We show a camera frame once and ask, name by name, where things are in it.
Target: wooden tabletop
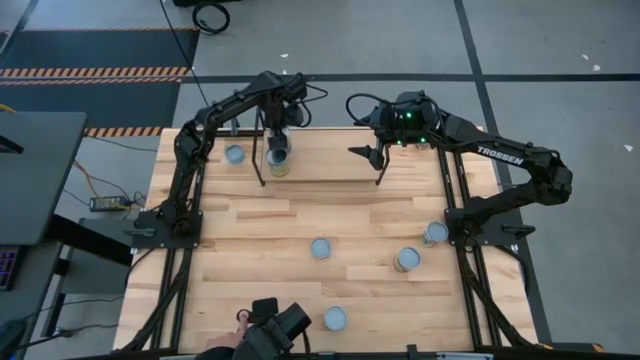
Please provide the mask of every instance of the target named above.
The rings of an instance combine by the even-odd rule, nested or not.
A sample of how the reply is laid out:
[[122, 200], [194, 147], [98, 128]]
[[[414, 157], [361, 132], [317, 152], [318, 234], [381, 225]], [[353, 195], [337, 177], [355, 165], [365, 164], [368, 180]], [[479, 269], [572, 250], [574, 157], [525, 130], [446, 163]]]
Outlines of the wooden tabletop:
[[[352, 136], [349, 146], [365, 145], [361, 139], [371, 136], [370, 130], [360, 129], [294, 131], [322, 143]], [[162, 133], [148, 207], [167, 196], [176, 134], [167, 129]], [[229, 144], [244, 147], [243, 164], [226, 162], [223, 151]], [[317, 142], [294, 142], [293, 151], [302, 153], [313, 144]], [[334, 160], [339, 157], [343, 171], [368, 171], [360, 165], [345, 166], [350, 161], [366, 164], [366, 159], [346, 148], [336, 151], [329, 154]], [[331, 159], [315, 154], [302, 157], [306, 166], [320, 164], [312, 167], [316, 171], [311, 178], [296, 172], [296, 181], [267, 180], [261, 187], [251, 165], [251, 140], [216, 139], [205, 175], [202, 242], [192, 260], [180, 352], [201, 352], [208, 338], [234, 331], [236, 312], [265, 297], [277, 297], [281, 310], [294, 301], [303, 307], [313, 321], [308, 329], [312, 351], [398, 352], [407, 344], [417, 344], [419, 351], [471, 349], [455, 251], [449, 244], [426, 248], [419, 243], [426, 224], [442, 221], [446, 207], [436, 151], [392, 147], [391, 165], [380, 186], [371, 180], [327, 181], [335, 172], [317, 170], [329, 168]], [[463, 159], [471, 194], [495, 194], [491, 161], [473, 154]], [[295, 162], [291, 166], [293, 173]], [[360, 176], [370, 178], [369, 173], [347, 177]], [[311, 257], [310, 245], [317, 237], [329, 239], [330, 258]], [[422, 264], [399, 273], [393, 258], [406, 246], [420, 252]], [[494, 248], [483, 250], [496, 303], [521, 334], [535, 342], [517, 262]], [[114, 348], [131, 340], [156, 305], [164, 257], [165, 251], [156, 250], [131, 274]], [[181, 256], [176, 259], [177, 267]], [[323, 313], [334, 305], [346, 310], [343, 331], [331, 332], [323, 324]], [[484, 312], [478, 314], [487, 343]], [[170, 328], [166, 320], [164, 344]], [[301, 339], [294, 351], [304, 351]]]

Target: gray floor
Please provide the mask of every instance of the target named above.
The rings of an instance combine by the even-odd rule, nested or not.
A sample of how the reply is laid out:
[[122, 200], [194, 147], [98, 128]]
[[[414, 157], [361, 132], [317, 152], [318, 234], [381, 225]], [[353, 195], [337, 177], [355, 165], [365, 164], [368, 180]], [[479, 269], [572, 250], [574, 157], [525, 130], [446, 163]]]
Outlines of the gray floor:
[[[0, 29], [12, 28], [25, 4], [25, 0], [4, 0]], [[464, 5], [486, 74], [640, 72], [637, 1], [464, 0]], [[169, 8], [174, 25], [190, 25], [188, 11]], [[198, 75], [254, 75], [265, 69], [316, 74], [471, 71], [453, 0], [245, 0], [228, 8], [229, 30], [200, 39], [195, 60]], [[30, 29], [157, 26], [164, 26], [164, 20], [152, 0], [40, 0], [27, 24]], [[318, 85], [330, 96], [310, 104], [315, 126], [348, 126], [343, 102], [352, 93], [394, 98], [415, 89], [424, 89], [443, 108], [484, 125], [473, 83]], [[241, 86], [203, 87], [211, 100]], [[554, 341], [598, 342], [609, 351], [640, 353], [640, 246], [634, 226], [634, 215], [640, 210], [640, 84], [487, 86], [501, 134], [558, 149], [575, 174], [569, 203], [523, 210], [525, 223], [538, 229], [529, 242]], [[203, 105], [195, 85], [182, 85], [174, 126]], [[369, 106], [357, 103], [354, 110], [364, 112]], [[251, 116], [242, 119], [246, 125], [251, 121]], [[119, 141], [140, 147], [157, 144], [152, 138]], [[628, 151], [625, 145], [635, 149]], [[78, 156], [87, 170], [123, 186], [130, 196], [136, 190], [146, 193], [152, 159], [151, 153], [96, 140], [85, 140]], [[526, 179], [520, 172], [512, 175], [515, 183]], [[90, 196], [75, 170], [67, 189], [85, 200]], [[106, 185], [99, 191], [117, 194]], [[92, 215], [67, 195], [57, 211], [72, 219]], [[72, 305], [63, 313], [61, 324], [115, 323], [119, 306]], [[105, 353], [113, 334], [94, 330], [36, 347], [28, 356]]]

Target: human hand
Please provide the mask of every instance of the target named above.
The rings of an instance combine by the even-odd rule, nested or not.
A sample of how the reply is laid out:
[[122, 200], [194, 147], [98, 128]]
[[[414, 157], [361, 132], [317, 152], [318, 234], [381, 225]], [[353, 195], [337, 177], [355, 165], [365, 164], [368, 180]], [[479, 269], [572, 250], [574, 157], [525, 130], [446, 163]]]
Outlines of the human hand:
[[244, 338], [244, 334], [247, 332], [247, 324], [249, 323], [249, 313], [246, 311], [243, 311], [240, 313], [238, 317], [240, 318], [238, 322], [238, 330], [236, 330], [236, 332], [228, 332], [217, 338], [207, 340], [207, 346], [205, 350], [209, 350], [217, 347], [228, 347], [228, 348], [235, 349]]

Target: keyboard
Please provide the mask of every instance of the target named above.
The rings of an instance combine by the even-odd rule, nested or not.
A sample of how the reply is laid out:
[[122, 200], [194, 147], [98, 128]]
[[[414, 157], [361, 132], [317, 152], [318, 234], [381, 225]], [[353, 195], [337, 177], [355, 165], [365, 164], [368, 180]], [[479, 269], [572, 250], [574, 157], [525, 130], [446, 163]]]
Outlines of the keyboard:
[[18, 267], [24, 255], [19, 246], [0, 245], [0, 291], [9, 291], [18, 275]]

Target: yellow cable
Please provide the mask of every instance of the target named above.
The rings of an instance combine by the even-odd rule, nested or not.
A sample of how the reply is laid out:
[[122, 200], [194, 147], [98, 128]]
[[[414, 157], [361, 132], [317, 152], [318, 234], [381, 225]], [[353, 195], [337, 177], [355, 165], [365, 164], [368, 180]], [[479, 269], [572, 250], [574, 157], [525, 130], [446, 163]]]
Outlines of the yellow cable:
[[[95, 197], [97, 197], [98, 199], [102, 199], [102, 196], [100, 196], [100, 194], [98, 194], [96, 189], [93, 187], [93, 183], [91, 182], [91, 177], [89, 175], [89, 172], [87, 172], [87, 170], [85, 170], [85, 168], [82, 165], [80, 165], [79, 162], [77, 162], [75, 160], [73, 161], [73, 166], [77, 167], [78, 170], [82, 171], [82, 173], [84, 174], [84, 177], [87, 179], [87, 186], [89, 186], [89, 189], [91, 189], [91, 192], [93, 193], [93, 195]], [[127, 206], [116, 206], [116, 207], [118, 207], [120, 209], [123, 209], [123, 210], [129, 210], [129, 207], [127, 207]]]
[[6, 112], [10, 112], [10, 113], [16, 112], [12, 108], [8, 107], [7, 105], [3, 105], [3, 104], [0, 104], [0, 110], [6, 111]]

